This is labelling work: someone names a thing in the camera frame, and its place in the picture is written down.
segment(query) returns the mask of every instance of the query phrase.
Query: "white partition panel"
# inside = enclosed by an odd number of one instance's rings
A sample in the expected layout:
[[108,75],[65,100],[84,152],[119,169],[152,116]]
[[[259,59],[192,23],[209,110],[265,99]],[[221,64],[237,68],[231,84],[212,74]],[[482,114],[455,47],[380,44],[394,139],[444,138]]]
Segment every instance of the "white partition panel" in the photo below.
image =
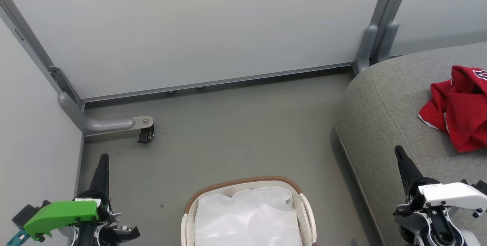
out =
[[377,0],[14,0],[81,98],[355,60]]
[[[19,229],[11,219],[27,204],[71,200],[82,134],[57,102],[57,92],[1,18],[0,243]],[[44,244],[66,246],[59,232]],[[33,240],[26,246],[38,245]]]
[[487,0],[402,0],[392,56],[487,41]]

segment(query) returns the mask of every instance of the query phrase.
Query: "basket rim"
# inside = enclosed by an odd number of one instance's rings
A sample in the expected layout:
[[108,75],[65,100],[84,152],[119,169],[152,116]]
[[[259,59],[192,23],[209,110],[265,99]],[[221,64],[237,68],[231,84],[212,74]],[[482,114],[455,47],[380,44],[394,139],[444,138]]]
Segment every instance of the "basket rim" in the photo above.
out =
[[184,213],[188,214],[191,206],[193,205],[194,201],[200,197],[202,194],[220,189],[223,187],[228,187],[228,186],[233,186],[237,184],[242,184],[242,183],[250,183],[250,182],[258,182],[258,181],[282,181],[287,184],[289,184],[298,194],[302,194],[301,188],[292,180],[282,177],[282,176],[258,176],[258,177],[250,177],[250,178],[242,178],[242,179],[236,179],[236,180],[230,180],[226,182],[222,182],[219,184],[215,184],[212,186],[205,187],[201,189],[200,191],[196,192],[188,201],[186,204],[186,207],[184,209]]

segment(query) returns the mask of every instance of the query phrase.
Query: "green plastic part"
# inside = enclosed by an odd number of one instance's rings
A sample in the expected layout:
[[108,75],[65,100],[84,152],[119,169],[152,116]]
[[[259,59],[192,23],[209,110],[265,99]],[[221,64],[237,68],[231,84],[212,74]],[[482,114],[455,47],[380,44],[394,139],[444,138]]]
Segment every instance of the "green plastic part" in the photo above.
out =
[[76,224],[79,220],[92,221],[92,217],[99,220],[96,212],[95,201],[57,201],[53,202],[39,210],[24,225],[24,230],[34,239],[47,234],[50,235],[52,230]]

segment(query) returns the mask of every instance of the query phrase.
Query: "white plastic bag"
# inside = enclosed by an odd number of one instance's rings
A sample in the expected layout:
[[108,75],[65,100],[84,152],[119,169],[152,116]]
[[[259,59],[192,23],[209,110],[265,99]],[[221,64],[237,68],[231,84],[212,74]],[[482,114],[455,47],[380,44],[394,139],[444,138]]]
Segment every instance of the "white plastic bag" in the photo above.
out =
[[301,246],[291,192],[260,188],[200,197],[196,246]]

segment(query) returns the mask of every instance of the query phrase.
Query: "gray couch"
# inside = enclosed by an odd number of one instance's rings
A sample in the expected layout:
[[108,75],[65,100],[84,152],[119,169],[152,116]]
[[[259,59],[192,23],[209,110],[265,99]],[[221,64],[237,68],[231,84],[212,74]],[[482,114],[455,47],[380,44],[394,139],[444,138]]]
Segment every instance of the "gray couch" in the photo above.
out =
[[[487,182],[487,149],[458,153],[448,136],[428,127],[418,112],[431,98],[430,84],[451,78],[451,67],[487,70],[487,43],[420,52],[383,61],[348,86],[336,130],[385,246],[405,241],[393,220],[404,203],[394,147],[402,145],[424,176],[443,183]],[[487,217],[461,209],[454,223],[487,245]]]

